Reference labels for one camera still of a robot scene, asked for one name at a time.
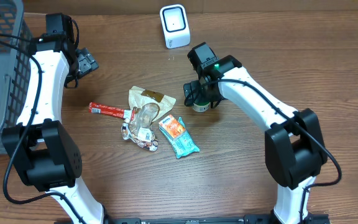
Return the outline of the teal orange tissue pack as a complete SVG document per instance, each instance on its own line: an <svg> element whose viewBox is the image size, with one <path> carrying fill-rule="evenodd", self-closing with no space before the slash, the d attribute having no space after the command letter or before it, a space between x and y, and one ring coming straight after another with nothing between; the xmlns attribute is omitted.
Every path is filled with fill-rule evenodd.
<svg viewBox="0 0 358 224"><path fill-rule="evenodd" d="M171 144L177 159L189 156L194 152L200 152L200 148L194 143L182 117L175 118L171 114L159 123L159 130Z"/></svg>

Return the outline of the beige dog bone treat bag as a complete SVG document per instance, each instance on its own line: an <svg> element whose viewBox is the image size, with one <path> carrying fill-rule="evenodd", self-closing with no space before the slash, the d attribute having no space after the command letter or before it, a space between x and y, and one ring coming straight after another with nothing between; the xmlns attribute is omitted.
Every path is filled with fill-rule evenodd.
<svg viewBox="0 0 358 224"><path fill-rule="evenodd" d="M173 109L176 99L133 86L129 90L129 110L124 111L121 134L142 149L154 152L158 149L158 139L152 130L152 123Z"/></svg>

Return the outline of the grey plastic mesh basket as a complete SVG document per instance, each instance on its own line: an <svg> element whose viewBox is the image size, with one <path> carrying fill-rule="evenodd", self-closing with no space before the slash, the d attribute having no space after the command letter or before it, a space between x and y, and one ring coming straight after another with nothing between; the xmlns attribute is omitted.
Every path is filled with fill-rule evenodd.
<svg viewBox="0 0 358 224"><path fill-rule="evenodd" d="M2 130L15 126L24 107L30 79L28 48L31 31L24 22L21 0L0 0L0 154Z"/></svg>

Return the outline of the red snack stick packet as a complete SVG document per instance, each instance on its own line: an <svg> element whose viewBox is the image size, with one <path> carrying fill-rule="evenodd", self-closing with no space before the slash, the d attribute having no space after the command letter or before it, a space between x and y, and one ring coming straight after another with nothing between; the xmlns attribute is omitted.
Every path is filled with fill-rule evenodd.
<svg viewBox="0 0 358 224"><path fill-rule="evenodd" d="M133 110L124 110L94 102L89 103L89 112L112 116L115 118L128 119L129 121L133 120L135 115Z"/></svg>

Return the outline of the white barcode scanner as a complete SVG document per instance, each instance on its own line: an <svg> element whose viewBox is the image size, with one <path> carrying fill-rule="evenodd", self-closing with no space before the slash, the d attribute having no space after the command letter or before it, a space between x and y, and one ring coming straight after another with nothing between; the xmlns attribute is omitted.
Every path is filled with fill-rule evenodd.
<svg viewBox="0 0 358 224"><path fill-rule="evenodd" d="M166 48L175 49L190 44L190 27L183 5L164 6L160 10L160 20Z"/></svg>

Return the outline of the small green lidded jar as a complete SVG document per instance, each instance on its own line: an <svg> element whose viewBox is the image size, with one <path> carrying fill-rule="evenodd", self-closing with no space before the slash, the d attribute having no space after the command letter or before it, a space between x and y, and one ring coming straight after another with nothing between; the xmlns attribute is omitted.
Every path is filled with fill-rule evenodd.
<svg viewBox="0 0 358 224"><path fill-rule="evenodd" d="M205 102L197 101L197 102L193 103L192 108L193 108L194 111L196 111L198 113L203 113L203 112L205 112L205 111L207 111L209 109L210 104L211 103L209 101L205 101Z"/></svg>

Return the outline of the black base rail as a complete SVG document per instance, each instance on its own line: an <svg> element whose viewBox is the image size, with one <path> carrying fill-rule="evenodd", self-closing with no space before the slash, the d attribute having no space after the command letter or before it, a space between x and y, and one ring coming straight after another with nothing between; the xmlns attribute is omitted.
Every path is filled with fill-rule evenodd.
<svg viewBox="0 0 358 224"><path fill-rule="evenodd" d="M245 215L244 217L216 217L216 218L167 218L141 220L140 218L110 218L104 224L272 224L280 223L274 214Z"/></svg>

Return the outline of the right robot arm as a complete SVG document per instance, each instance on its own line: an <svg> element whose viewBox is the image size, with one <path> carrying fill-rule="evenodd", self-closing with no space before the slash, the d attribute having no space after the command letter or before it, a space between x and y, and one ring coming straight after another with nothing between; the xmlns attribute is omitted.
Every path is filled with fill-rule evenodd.
<svg viewBox="0 0 358 224"><path fill-rule="evenodd" d="M265 165L278 184L277 200L270 213L245 215L243 223L329 223L328 215L307 210L309 185L328 159L317 115L281 102L237 59L218 58L205 42L187 57L198 79L183 86L185 106L204 112L229 100L265 134Z"/></svg>

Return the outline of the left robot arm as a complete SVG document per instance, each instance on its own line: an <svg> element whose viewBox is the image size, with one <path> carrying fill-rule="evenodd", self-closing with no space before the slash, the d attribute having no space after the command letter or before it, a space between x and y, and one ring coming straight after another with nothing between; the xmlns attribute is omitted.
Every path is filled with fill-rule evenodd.
<svg viewBox="0 0 358 224"><path fill-rule="evenodd" d="M104 206L87 188L78 146L62 125L63 89L78 82L99 65L86 48L79 49L79 28L62 13L47 14L46 32L29 40L24 54L30 58L30 81L25 105L16 125L2 131L2 144L10 157L4 176L4 196L14 204L54 198L72 223L108 223ZM23 184L40 195L16 200L7 191L11 169Z"/></svg>

